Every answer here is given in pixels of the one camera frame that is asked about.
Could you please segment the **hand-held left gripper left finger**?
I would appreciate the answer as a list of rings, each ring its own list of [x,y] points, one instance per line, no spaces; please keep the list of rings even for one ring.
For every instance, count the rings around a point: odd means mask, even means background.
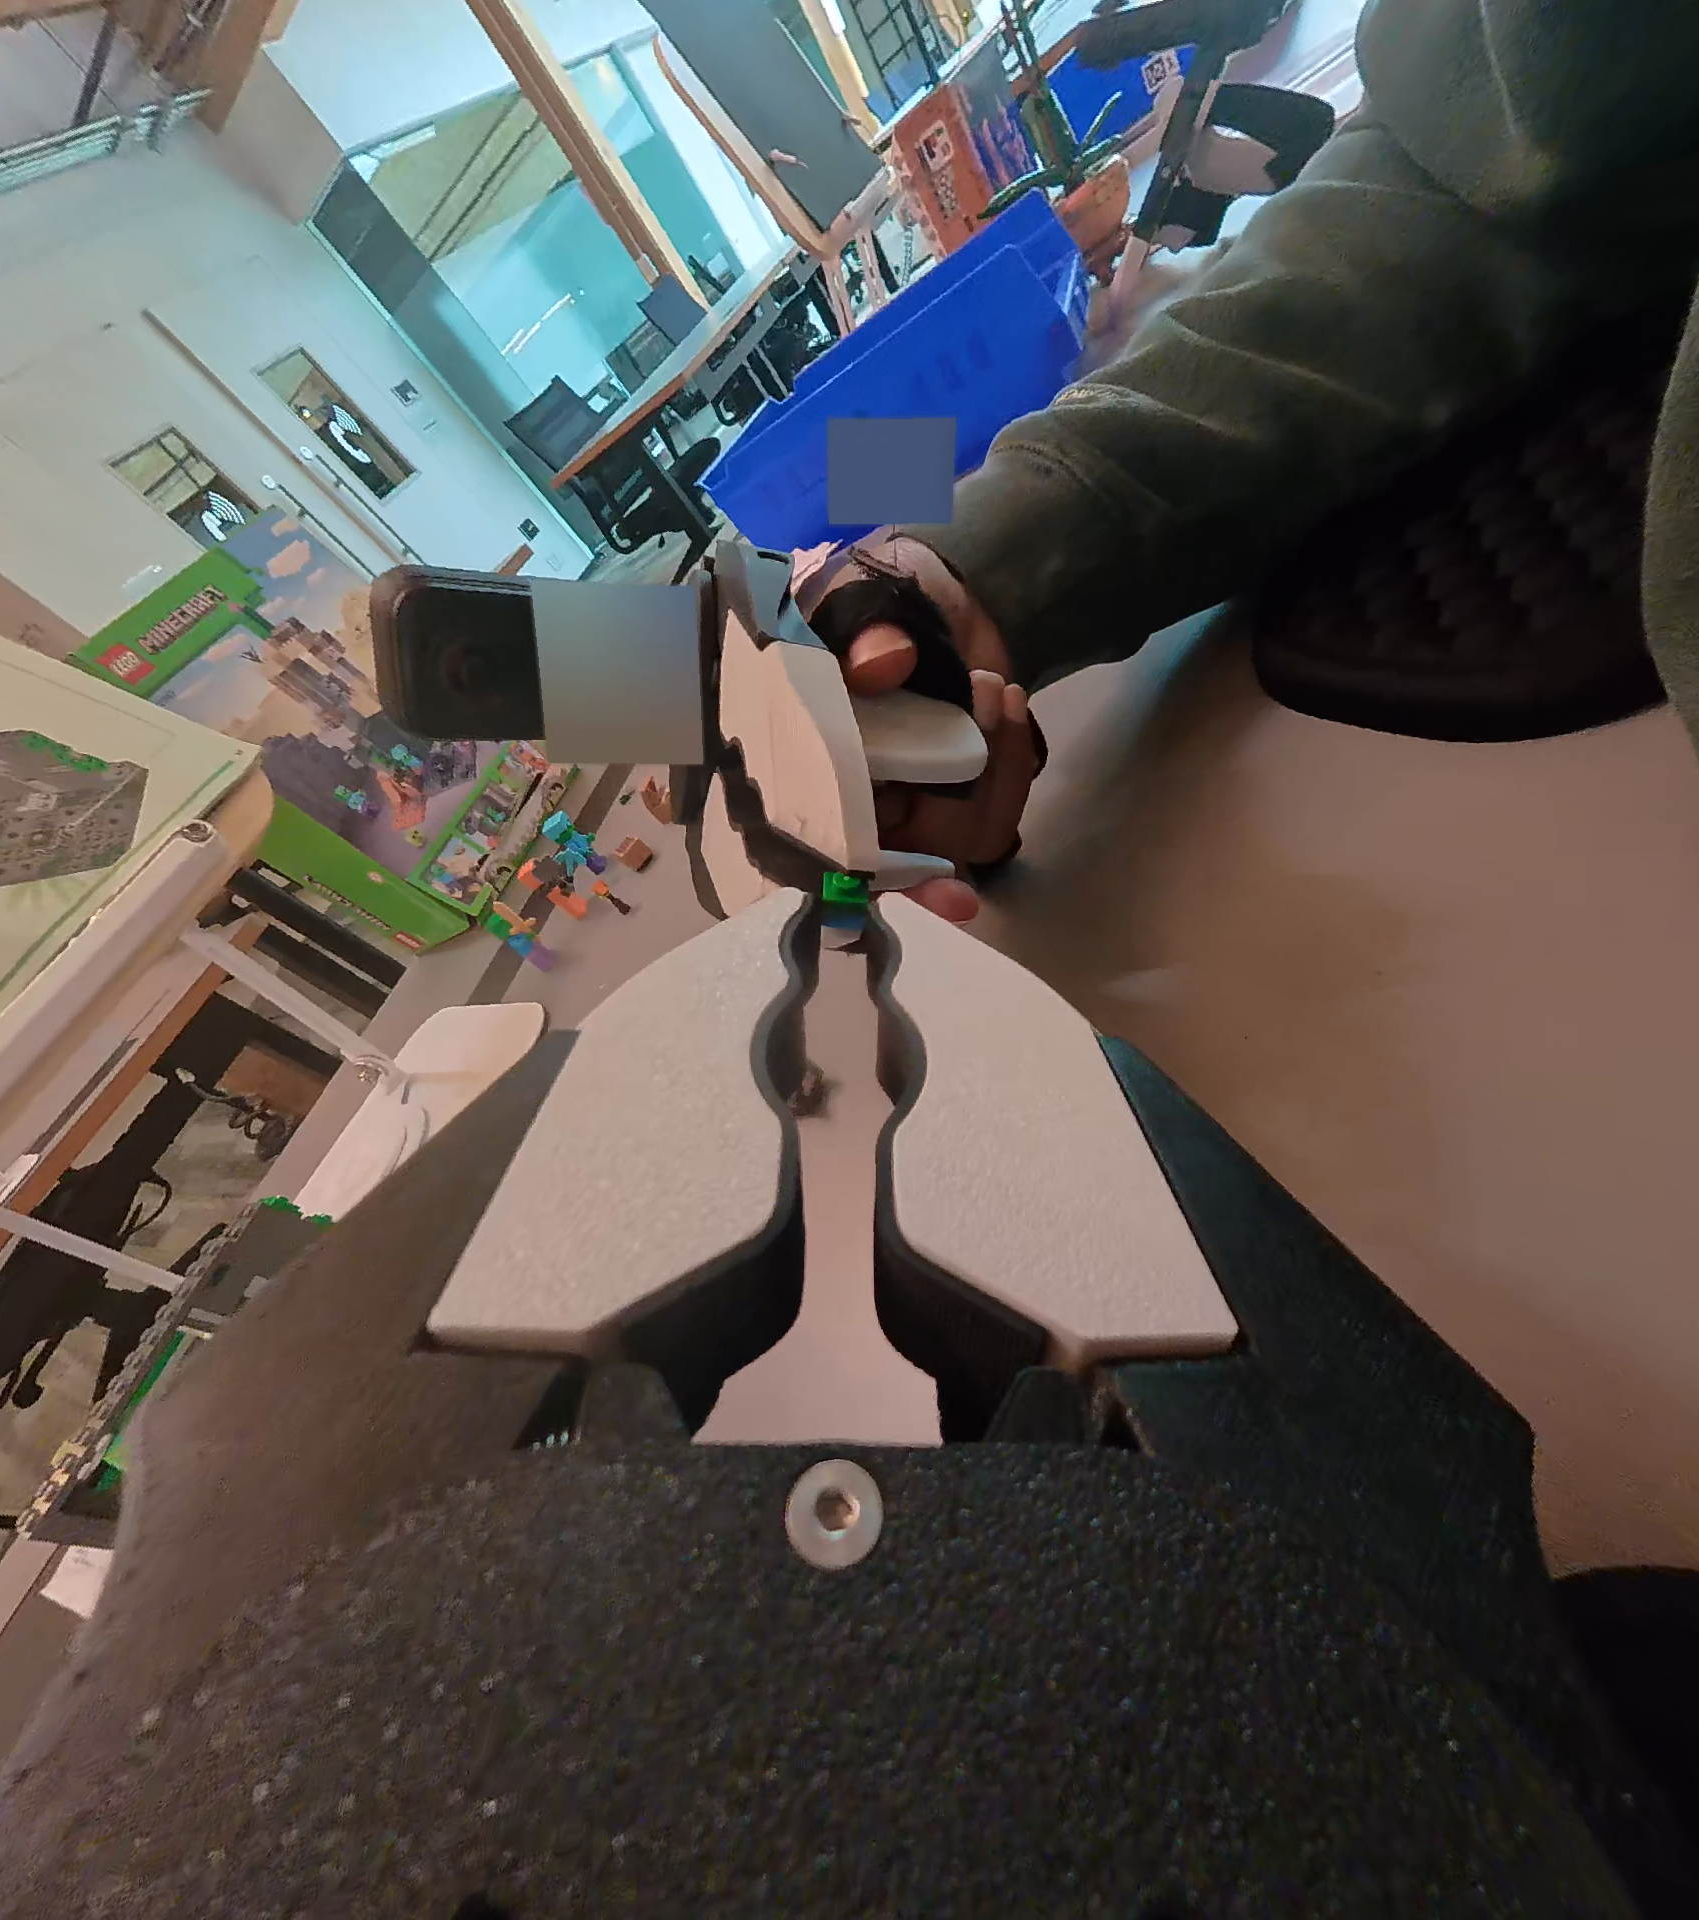
[[[580,1025],[428,1333],[520,1354],[766,1354],[804,1298],[806,898],[672,949]]]

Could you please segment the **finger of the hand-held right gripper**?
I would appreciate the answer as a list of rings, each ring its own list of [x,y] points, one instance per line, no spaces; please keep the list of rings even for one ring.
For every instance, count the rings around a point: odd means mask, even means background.
[[[696,827],[698,900],[730,921],[828,870],[880,863],[862,731],[836,658],[820,645],[760,639],[740,614],[718,627],[718,763]]]

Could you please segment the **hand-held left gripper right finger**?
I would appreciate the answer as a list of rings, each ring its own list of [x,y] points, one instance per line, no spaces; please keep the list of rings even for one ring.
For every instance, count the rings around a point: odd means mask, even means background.
[[[868,938],[896,1351],[934,1378],[1227,1352],[1237,1319],[1091,1025],[914,900]]]

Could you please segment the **person's right forearm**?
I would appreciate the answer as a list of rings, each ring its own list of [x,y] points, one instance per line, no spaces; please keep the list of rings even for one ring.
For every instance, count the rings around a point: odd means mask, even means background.
[[[1699,274],[1699,2],[1377,2],[1359,111],[936,552],[1035,691],[1219,604],[1581,337]]]

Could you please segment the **grey desk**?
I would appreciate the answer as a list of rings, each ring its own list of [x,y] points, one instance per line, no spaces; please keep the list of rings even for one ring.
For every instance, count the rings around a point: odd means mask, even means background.
[[[1677,717],[1297,717],[1221,614],[1037,699],[976,935],[1217,1117],[1535,1437],[1557,1570],[1699,1570],[1699,768]]]

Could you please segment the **long wooden office desk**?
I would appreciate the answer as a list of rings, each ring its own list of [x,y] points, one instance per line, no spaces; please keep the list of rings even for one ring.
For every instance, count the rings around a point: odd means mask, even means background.
[[[714,360],[724,357],[724,348],[734,348],[728,354],[730,360],[738,354],[748,357],[776,325],[780,310],[770,294],[782,277],[792,277],[800,294],[820,301],[820,310],[840,332],[854,327],[856,317],[844,290],[842,255],[810,255],[796,244],[782,248],[770,263],[738,278],[630,396],[592,422],[590,435],[572,457],[554,469],[550,486],[554,490],[572,486],[612,446],[644,428],[668,401],[686,386],[700,384],[704,375],[710,376],[710,386],[718,389]]]

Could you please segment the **person's right hand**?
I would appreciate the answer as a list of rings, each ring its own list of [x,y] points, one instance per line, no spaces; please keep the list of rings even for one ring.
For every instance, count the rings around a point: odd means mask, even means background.
[[[888,783],[876,793],[876,818],[886,851],[938,856],[956,868],[956,876],[934,876],[908,888],[908,900],[966,926],[980,913],[976,876],[993,876],[1021,851],[1021,825],[1031,789],[1047,767],[1047,740],[997,624],[987,614],[966,613],[954,621],[954,645],[987,745],[985,771],[960,796],[950,787]]]

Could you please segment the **green toy brick box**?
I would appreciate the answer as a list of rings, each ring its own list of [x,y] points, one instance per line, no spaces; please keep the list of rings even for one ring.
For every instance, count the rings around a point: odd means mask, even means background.
[[[476,924],[550,765],[530,739],[432,739],[384,708],[368,579],[270,511],[70,655],[260,750],[276,809],[256,863],[412,951]]]

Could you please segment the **glass panel with phone icon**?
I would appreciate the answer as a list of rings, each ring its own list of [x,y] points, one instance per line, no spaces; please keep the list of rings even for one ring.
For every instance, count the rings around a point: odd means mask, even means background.
[[[326,458],[370,496],[386,500],[412,480],[408,458],[308,350],[280,354],[258,376],[298,417]]]

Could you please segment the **grey brick model on baseplate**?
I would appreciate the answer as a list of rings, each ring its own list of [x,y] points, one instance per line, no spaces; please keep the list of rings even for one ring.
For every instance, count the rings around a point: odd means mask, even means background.
[[[112,1370],[76,1437],[58,1449],[44,1485],[20,1515],[16,1536],[110,1549],[128,1485],[126,1434],[142,1403],[330,1227],[328,1214],[306,1214],[272,1197],[208,1237],[176,1293]]]

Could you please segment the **green instruction booklet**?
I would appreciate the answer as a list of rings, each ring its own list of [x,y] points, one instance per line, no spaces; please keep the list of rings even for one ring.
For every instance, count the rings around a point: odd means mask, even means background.
[[[258,760],[0,637],[0,1010]]]

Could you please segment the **blue storage bin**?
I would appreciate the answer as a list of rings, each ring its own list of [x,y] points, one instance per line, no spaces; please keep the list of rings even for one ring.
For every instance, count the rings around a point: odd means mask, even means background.
[[[1053,204],[1035,193],[1017,199],[1007,210],[978,228],[956,252],[912,285],[910,293],[922,294],[928,303],[938,301],[954,293],[960,278],[978,274],[999,252],[1021,257],[1061,312],[1075,345],[1081,345],[1093,277]]]
[[[934,283],[954,273],[942,290]],[[1091,278],[1063,244],[958,257],[838,343],[786,401],[764,405],[708,473],[734,531],[788,555],[832,539],[826,507],[830,421],[958,422],[958,474],[982,464],[1011,421],[1045,409],[1079,360]]]
[[[1049,69],[1049,84],[1079,140],[1089,139],[1091,125],[1113,102],[1095,137],[1129,142],[1163,102],[1173,105],[1195,55],[1195,45],[1187,42],[1149,51],[1099,70],[1083,65],[1081,51],[1073,49]]]

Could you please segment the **orange printed box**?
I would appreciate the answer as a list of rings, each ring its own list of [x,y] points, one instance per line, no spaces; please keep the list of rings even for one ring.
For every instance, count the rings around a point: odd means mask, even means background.
[[[1035,167],[1011,88],[978,72],[956,75],[910,105],[888,164],[938,263],[982,230],[987,204]]]

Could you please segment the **potted plant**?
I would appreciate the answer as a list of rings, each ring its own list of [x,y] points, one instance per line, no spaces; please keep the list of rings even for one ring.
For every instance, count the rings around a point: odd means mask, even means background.
[[[1129,171],[1119,137],[1103,131],[1121,96],[1115,92],[1101,102],[1087,131],[1077,133],[1053,95],[1025,7],[1005,2],[1001,27],[1019,65],[1019,118],[1033,162],[1025,176],[997,193],[989,210],[1005,210],[1023,197],[1045,203],[1083,257],[1087,274],[1109,285],[1125,247]]]

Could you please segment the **black display board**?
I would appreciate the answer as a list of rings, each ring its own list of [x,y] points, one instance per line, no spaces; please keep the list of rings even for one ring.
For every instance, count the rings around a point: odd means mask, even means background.
[[[818,230],[882,174],[862,128],[764,2],[646,2],[670,52]]]

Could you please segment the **black honeycomb wrist rest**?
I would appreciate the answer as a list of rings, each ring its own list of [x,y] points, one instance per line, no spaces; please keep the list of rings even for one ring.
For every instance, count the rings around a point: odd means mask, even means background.
[[[1241,604],[1261,691],[1369,732],[1531,742],[1667,701],[1641,542],[1667,319],[1595,335],[1339,513]]]

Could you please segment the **spare hand-held gripper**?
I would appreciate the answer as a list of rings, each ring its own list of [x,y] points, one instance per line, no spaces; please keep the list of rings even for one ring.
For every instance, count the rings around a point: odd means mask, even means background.
[[[1229,60],[1261,42],[1289,13],[1275,2],[1159,2],[1099,9],[1077,32],[1085,69],[1189,49],[1167,88],[1167,111],[1145,197],[1127,225],[1113,271],[1125,287],[1151,252],[1207,248],[1241,199],[1263,199],[1295,181],[1327,142],[1333,109],[1315,96],[1229,82]]]

